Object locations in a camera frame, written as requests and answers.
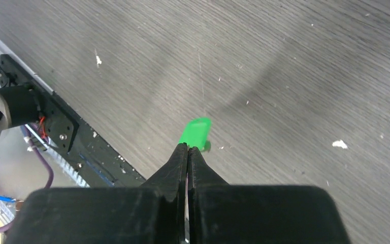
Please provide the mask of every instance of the wire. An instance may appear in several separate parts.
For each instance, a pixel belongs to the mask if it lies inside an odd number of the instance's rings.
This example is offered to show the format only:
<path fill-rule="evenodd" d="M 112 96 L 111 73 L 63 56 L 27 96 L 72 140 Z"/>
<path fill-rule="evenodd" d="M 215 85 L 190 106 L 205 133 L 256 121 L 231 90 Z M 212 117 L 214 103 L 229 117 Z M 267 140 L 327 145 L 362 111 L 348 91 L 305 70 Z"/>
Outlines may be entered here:
<path fill-rule="evenodd" d="M 21 127 L 22 129 L 22 133 L 31 138 L 32 134 L 30 133 L 30 131 L 26 128 L 26 126 L 22 126 Z M 51 168 L 51 166 L 47 163 L 47 160 L 45 160 L 45 158 L 41 155 L 40 151 L 38 150 L 38 148 L 34 145 L 34 142 L 29 139 L 28 141 L 28 144 L 30 145 L 30 147 L 33 149 L 34 153 L 37 155 L 38 159 L 41 161 L 41 163 L 44 165 L 44 167 L 47 169 L 47 172 L 48 172 L 48 180 L 47 180 L 47 183 L 46 185 L 44 186 L 45 189 L 47 188 L 50 188 L 51 184 L 53 183 L 53 178 L 54 178 L 54 173 L 53 173 L 53 169 Z M 13 221 L 9 222 L 8 224 L 0 227 L 0 233 L 4 232 L 4 231 L 7 231 L 11 228 L 11 226 L 13 225 Z"/>

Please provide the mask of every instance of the green object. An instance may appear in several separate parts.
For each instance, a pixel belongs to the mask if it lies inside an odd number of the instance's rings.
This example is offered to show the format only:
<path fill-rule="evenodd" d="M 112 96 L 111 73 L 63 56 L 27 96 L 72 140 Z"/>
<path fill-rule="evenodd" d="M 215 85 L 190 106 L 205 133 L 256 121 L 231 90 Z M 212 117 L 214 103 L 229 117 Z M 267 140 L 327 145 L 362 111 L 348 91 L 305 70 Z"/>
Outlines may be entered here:
<path fill-rule="evenodd" d="M 203 150 L 207 143 L 207 136 L 210 131 L 211 120 L 201 117 L 187 123 L 179 143 L 186 143 L 189 147 L 198 147 Z"/>

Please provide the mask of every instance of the wood grain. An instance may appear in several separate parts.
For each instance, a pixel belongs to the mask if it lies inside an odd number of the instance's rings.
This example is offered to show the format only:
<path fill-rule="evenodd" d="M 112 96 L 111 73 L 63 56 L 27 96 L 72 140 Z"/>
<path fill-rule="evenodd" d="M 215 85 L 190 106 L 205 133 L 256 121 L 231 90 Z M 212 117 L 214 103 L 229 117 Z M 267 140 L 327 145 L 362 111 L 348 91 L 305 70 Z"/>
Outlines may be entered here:
<path fill-rule="evenodd" d="M 0 38 L 145 177 L 206 115 L 224 179 L 321 186 L 390 243 L 390 1 L 0 0 Z"/>

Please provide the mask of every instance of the blue pen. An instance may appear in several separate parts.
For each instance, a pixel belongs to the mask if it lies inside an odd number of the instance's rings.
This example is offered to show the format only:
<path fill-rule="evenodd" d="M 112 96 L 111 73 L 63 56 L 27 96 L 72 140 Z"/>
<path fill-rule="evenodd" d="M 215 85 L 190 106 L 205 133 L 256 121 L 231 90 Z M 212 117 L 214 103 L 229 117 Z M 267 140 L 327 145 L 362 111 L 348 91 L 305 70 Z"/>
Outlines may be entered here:
<path fill-rule="evenodd" d="M 0 201 L 4 201 L 4 202 L 16 202 L 16 199 L 11 198 L 11 197 L 0 196 Z"/>

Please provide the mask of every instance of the gray panel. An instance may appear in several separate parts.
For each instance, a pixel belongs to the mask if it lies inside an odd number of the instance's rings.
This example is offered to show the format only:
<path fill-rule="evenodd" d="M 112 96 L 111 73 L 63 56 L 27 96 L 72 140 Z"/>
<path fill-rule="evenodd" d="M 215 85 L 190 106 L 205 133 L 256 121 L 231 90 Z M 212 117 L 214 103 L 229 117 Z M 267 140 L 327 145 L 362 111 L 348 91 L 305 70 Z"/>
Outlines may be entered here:
<path fill-rule="evenodd" d="M 145 177 L 205 114 L 225 180 L 322 186 L 390 243 L 390 1 L 0 0 L 0 39 Z"/>

